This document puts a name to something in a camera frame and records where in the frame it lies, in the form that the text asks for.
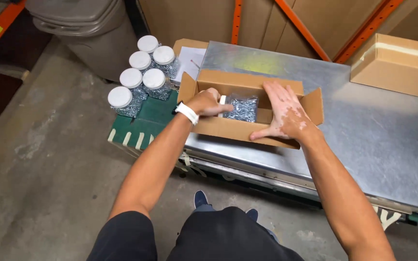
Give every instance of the hand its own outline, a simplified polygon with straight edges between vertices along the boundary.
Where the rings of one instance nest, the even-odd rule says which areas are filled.
[[[186,105],[200,116],[216,116],[221,112],[233,110],[233,105],[219,104],[219,99],[219,92],[209,88],[196,94]]]
[[[301,142],[310,132],[319,131],[307,116],[290,86],[283,88],[277,82],[264,82],[262,86],[272,104],[274,119],[270,127],[251,133],[249,136],[251,140],[273,136]]]

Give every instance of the navy sneaker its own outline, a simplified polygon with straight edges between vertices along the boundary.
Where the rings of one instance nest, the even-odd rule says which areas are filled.
[[[257,210],[255,209],[248,209],[246,211],[246,214],[249,218],[251,218],[252,220],[254,220],[254,222],[257,222],[257,217],[259,216]]]
[[[194,194],[194,209],[201,205],[209,205],[206,194],[202,190],[196,191]]]

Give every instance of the concrete floor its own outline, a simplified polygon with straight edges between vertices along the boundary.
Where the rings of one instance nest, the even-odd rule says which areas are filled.
[[[0,117],[0,260],[88,256],[133,158],[107,142],[115,114],[103,84],[54,39]],[[259,223],[305,260],[347,257],[324,212],[221,181],[172,175],[151,212],[165,260],[203,189],[218,210],[256,208]],[[400,261],[418,260],[418,227],[386,234]]]

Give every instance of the paper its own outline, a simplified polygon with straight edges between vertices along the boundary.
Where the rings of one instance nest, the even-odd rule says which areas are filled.
[[[180,83],[182,81],[183,72],[186,72],[194,80],[196,80],[205,54],[206,49],[182,46],[182,50],[178,56],[180,69],[178,70],[177,76],[174,80]]]

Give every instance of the gray trash can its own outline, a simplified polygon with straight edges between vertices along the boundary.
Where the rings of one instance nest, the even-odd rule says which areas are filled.
[[[124,0],[29,0],[35,26],[59,37],[100,77],[119,81],[138,50]]]

